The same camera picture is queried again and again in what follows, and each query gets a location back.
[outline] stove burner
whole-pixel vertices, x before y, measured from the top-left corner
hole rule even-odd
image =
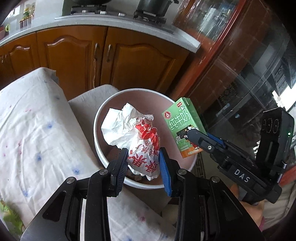
[[[71,15],[75,13],[95,13],[100,14],[101,11],[106,11],[106,5],[79,5],[71,8]]]
[[[149,23],[155,23],[155,24],[159,24],[159,25],[165,24],[165,22],[166,22],[166,18],[157,17],[155,15],[145,13],[141,10],[136,10],[133,14],[133,18],[142,19],[142,20],[147,21]]]

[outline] trash can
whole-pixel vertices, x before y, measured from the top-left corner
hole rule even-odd
[[[160,137],[160,146],[166,148],[169,157],[177,160],[181,168],[191,171],[197,156],[193,155],[182,158],[176,142],[162,116],[162,113],[168,109],[174,101],[163,94],[147,89],[127,89],[119,91],[110,96],[99,108],[94,120],[94,142],[102,164],[105,167],[108,166],[109,161],[106,156],[113,147],[105,142],[101,131],[101,125],[109,108],[121,110],[126,103],[131,104],[142,114],[152,114],[154,116],[152,124],[157,128],[157,134]],[[134,181],[129,177],[125,177],[124,183],[141,189],[163,188],[161,175],[151,181],[148,181],[146,178],[143,178],[141,181]]]

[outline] red logo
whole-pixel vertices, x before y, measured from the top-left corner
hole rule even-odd
[[[166,111],[166,112],[164,113],[164,117],[165,117],[166,119],[170,119],[171,116],[172,116],[172,115],[170,114],[169,111]]]

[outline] human hand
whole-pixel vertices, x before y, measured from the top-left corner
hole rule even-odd
[[[239,187],[237,184],[233,184],[230,188],[230,191],[234,194],[234,196],[236,196],[236,198],[239,197]],[[240,203],[243,205],[245,210],[259,227],[263,217],[263,209],[265,203],[264,200],[260,201],[257,206],[252,206],[251,204],[242,201],[240,201]]]

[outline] blue spot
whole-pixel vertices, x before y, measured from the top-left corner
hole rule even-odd
[[[40,152],[39,153],[37,153],[37,155],[36,155],[36,161],[41,161],[42,160],[42,158],[41,158],[41,154],[40,154]]]
[[[27,191],[23,191],[22,193],[24,194],[25,197],[28,197],[28,192]]]
[[[48,124],[47,124],[47,129],[51,129],[52,128],[52,122],[49,122]]]
[[[73,172],[74,172],[75,175],[79,175],[80,170],[79,169],[73,169]]]

